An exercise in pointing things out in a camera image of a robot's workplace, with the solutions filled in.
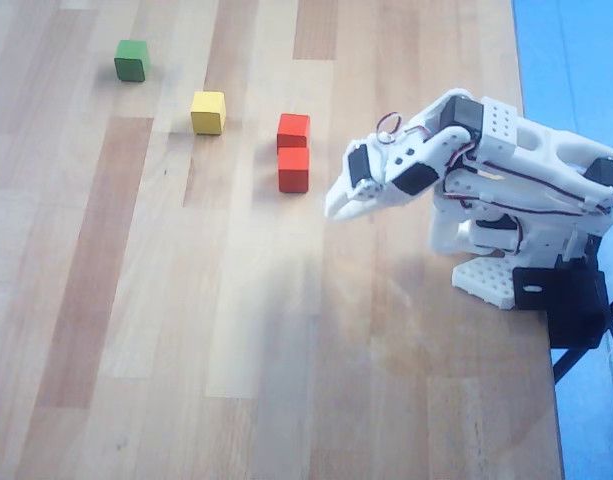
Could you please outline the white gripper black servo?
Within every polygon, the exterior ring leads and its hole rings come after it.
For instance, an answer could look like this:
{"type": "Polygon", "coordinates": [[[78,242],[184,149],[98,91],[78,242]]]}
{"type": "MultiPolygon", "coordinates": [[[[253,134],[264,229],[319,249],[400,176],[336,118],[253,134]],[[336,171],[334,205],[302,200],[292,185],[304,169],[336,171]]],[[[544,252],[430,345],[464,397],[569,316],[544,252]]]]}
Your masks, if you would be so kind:
{"type": "Polygon", "coordinates": [[[407,203],[406,193],[392,184],[385,185],[391,140],[387,134],[370,134],[350,142],[346,164],[325,196],[327,219],[350,220],[407,203]]]}

